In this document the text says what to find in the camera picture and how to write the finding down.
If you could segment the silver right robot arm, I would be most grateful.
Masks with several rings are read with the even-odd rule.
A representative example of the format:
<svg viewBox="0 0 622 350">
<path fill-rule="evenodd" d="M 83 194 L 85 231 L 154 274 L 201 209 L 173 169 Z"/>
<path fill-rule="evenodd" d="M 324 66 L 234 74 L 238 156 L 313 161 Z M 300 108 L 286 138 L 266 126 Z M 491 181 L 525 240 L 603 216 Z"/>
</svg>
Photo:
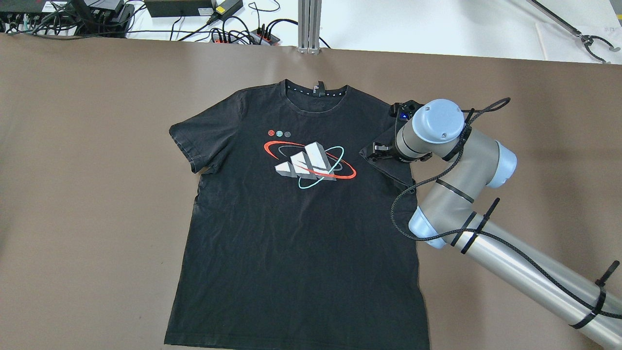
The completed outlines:
<svg viewBox="0 0 622 350">
<path fill-rule="evenodd" d="M 607 290 L 620 266 L 614 261 L 588 280 L 493 223 L 500 199 L 485 211 L 476 199 L 513 175 L 517 157 L 498 140 L 475 129 L 475 121 L 510 98 L 481 109 L 447 99 L 409 100 L 390 107 L 395 130 L 387 141 L 363 149 L 371 164 L 424 162 L 438 157 L 447 169 L 407 186 L 390 208 L 391 222 L 409 239 L 441 249 L 451 246 L 606 350 L 621 348 L 621 299 Z"/>
</svg>

